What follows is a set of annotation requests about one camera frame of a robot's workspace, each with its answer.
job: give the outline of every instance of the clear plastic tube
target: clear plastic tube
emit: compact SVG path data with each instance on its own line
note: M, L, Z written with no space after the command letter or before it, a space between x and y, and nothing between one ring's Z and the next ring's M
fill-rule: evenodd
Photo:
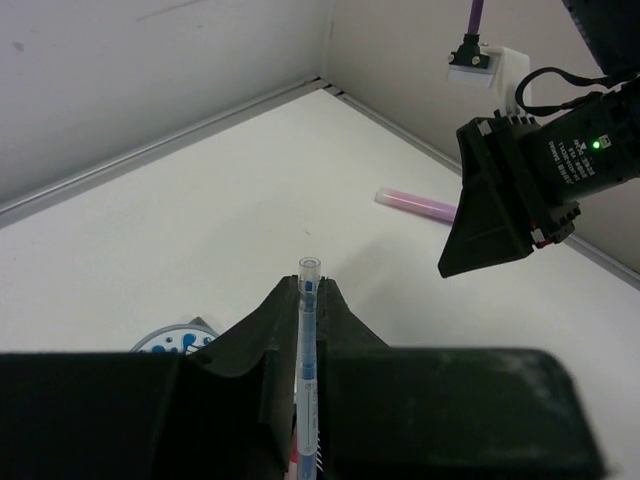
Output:
M318 451L318 361L316 309L320 260L300 260L298 274L298 390L296 396L298 480L315 480Z
M436 202L390 188L380 188L376 193L376 202L424 215L425 217L437 218L448 223L453 223L456 219L457 208L453 205L447 205L446 203Z

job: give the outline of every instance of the white bracket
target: white bracket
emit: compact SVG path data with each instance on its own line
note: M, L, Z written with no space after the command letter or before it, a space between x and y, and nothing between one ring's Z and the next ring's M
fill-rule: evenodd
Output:
M490 57L487 69L451 65L448 80L490 88L504 116L524 114L516 103L516 88L531 72L529 56L506 47L480 47L480 51ZM525 89L523 99L531 105L531 87Z

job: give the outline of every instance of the white wall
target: white wall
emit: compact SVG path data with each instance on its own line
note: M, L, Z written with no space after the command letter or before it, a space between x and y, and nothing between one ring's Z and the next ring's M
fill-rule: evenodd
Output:
M462 40L471 0L336 2L328 79L348 94L455 158L455 131L491 115L488 91L446 82L447 55ZM526 52L532 68L553 65L600 75L561 0L485 2L482 40ZM578 90L557 78L534 83L534 100L558 103ZM630 182L582 202L579 234L640 270L640 186Z
M325 0L0 4L0 206L318 73Z

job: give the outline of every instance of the black cable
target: black cable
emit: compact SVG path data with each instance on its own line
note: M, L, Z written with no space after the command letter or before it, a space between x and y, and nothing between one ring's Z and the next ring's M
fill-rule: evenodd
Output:
M590 92L587 95L582 97L575 98L570 102L565 102L561 105L543 105L538 107L533 107L530 105L524 104L524 90L527 86L540 75L544 75L545 73L555 73L560 75L567 83L571 85L575 85L576 87L590 87L591 85L601 85L606 88L612 88L616 86L621 81L618 79L614 79L612 77L600 77L600 78L586 78L580 77L578 75L573 75L569 72L566 72L560 68L556 67L545 67L534 72L531 72L529 75L524 77L518 88L516 88L516 103L528 114L534 115L537 117L547 117L549 115L553 115L560 110L571 110L585 103L591 102L600 98L603 93L602 92Z

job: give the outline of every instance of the gray trim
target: gray trim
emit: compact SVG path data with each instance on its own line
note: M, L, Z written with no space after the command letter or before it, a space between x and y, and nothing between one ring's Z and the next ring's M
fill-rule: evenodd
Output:
M317 78L299 81L210 117L125 155L105 161L62 182L33 192L10 203L0 205L0 228L11 225L98 185L102 185L109 180L148 165L154 160L165 157L170 153L204 140L304 95L325 88L328 85L328 82Z
M402 127L398 126L388 118L384 117L383 115L380 115L376 111L372 110L366 105L363 105L362 103L360 103L359 101L357 101L353 97L350 97L347 94L337 94L336 97L342 100L347 105L354 108L355 110L358 110L360 113L369 117L378 125L386 128L391 133L401 138L405 142L409 143L416 149L429 155L431 158L433 158L438 163L442 164L452 172L457 173L458 175L462 174L462 167L460 166L459 162L445 155L439 150L433 148L431 145L425 143L415 135L407 132ZM606 253L594 247L586 240L583 240L577 235L571 235L569 238L567 238L567 240L565 241L565 244L573 248L580 254L584 255L595 264L604 268L613 276L619 278L620 280L632 286L636 290L640 290L640 274L638 272L618 262L616 259L610 257Z
M198 325L200 327L208 328L209 330L213 330L207 322L205 322L202 318L196 317L189 322L189 325Z
M342 90L340 90L338 87L334 87L333 85L325 87L324 91L329 95L333 95L334 97L337 97L338 95L341 95L343 93Z

